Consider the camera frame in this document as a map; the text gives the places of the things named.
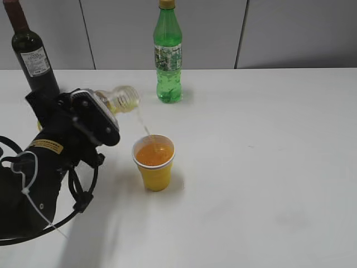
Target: yellow label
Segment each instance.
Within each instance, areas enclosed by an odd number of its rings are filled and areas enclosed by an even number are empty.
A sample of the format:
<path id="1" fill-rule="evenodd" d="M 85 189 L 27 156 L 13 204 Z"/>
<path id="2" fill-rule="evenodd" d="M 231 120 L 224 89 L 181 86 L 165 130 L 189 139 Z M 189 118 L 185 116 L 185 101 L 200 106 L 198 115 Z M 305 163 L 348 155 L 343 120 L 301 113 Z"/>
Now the yellow label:
<path id="1" fill-rule="evenodd" d="M 46 149 L 49 149 L 49 150 L 55 152 L 58 155 L 63 150 L 63 146 L 62 145 L 60 145 L 59 143 L 57 143 L 55 141 L 50 141 L 50 140 L 35 140 L 35 141 L 32 141 L 32 143 L 29 145 L 29 147 L 46 148 Z"/>

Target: cup rim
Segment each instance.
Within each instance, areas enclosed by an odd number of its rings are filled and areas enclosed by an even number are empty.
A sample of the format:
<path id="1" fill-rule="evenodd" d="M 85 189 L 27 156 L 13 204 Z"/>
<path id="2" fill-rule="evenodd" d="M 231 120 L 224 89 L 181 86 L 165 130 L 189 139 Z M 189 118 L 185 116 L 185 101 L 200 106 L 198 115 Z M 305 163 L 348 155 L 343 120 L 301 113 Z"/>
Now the cup rim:
<path id="1" fill-rule="evenodd" d="M 136 141 L 136 142 L 134 143 L 133 148 L 132 148 L 132 157 L 133 157 L 134 162 L 135 162 L 138 166 L 140 166 L 140 167 L 142 167 L 142 168 L 144 168 L 144 169 L 161 169 L 161 168 L 163 168 L 163 167 L 169 165 L 169 164 L 172 162 L 173 158 L 175 157 L 175 153 L 176 153 L 175 146 L 173 146 L 173 153 L 172 153 L 172 156 L 170 157 L 170 159 L 167 160 L 165 163 L 163 163 L 163 164 L 161 164 L 161 165 L 158 165 L 158 166 L 147 166 L 147 165 L 144 165 L 144 164 L 140 163 L 140 162 L 136 159 L 136 156 L 135 156 L 135 154 L 134 154 L 134 149 L 136 148 L 137 144 L 140 143 L 140 142 L 142 142 L 142 140 L 143 140 L 144 138 L 150 137 L 150 136 L 164 137 L 164 138 L 167 138 L 168 140 L 171 141 L 170 138 L 168 138 L 168 137 L 166 137 L 166 136 L 164 136 L 164 135 L 153 134 L 153 135 L 144 136 L 144 137 L 140 138 L 138 141 Z"/>

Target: plastic cup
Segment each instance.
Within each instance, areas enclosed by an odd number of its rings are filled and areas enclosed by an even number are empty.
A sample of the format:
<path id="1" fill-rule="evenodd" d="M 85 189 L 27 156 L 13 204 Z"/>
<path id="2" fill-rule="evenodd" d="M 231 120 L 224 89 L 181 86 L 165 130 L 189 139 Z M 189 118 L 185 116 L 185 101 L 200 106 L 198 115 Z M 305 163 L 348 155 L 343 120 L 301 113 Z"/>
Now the plastic cup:
<path id="1" fill-rule="evenodd" d="M 151 143 L 160 143 L 169 146 L 173 152 L 171 158 L 158 166 L 147 166 L 141 164 L 136 159 L 136 155 L 143 147 Z M 147 189 L 158 192 L 164 190 L 169 185 L 171 179 L 172 161 L 175 157 L 175 148 L 172 141 L 168 137 L 161 135 L 146 136 L 134 144 L 132 155 L 134 162 L 137 164 L 138 169 L 141 172 L 144 185 Z"/>

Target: orange liquid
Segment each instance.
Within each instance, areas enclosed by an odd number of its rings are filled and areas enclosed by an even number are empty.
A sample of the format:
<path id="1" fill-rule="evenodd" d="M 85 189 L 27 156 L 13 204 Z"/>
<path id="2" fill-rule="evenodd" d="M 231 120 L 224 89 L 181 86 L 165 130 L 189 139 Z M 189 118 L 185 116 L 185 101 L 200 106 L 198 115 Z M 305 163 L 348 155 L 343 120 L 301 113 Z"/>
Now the orange liquid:
<path id="1" fill-rule="evenodd" d="M 158 166 L 171 158 L 173 150 L 168 146 L 160 143 L 151 143 L 136 154 L 136 159 L 146 166 Z"/>

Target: robotic arm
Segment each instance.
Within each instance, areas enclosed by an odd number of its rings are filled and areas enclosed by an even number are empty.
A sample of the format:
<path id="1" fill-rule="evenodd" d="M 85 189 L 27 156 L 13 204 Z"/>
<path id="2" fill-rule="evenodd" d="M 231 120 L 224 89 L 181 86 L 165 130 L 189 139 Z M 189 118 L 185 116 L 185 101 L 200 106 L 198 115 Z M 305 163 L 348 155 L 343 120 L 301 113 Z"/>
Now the robotic arm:
<path id="1" fill-rule="evenodd" d="M 54 99 L 44 93 L 37 90 L 26 96 L 43 127 L 25 149 L 26 153 L 10 139 L 0 136 L 0 142 L 17 153 L 16 157 L 0 159 L 0 246 L 25 242 L 54 230 L 54 227 L 44 229 L 48 222 L 36 212 L 25 192 L 28 191 L 34 205 L 52 222 L 67 172 L 76 203 L 74 211 L 54 226 L 58 228 L 82 213 L 93 198 L 98 166 L 104 161 L 96 147 L 114 146 L 120 140 L 117 120 L 91 90 L 77 89 Z M 11 162 L 11 168 L 2 165 L 6 161 Z M 83 191 L 74 170 L 80 161 L 94 169 L 88 191 Z"/>

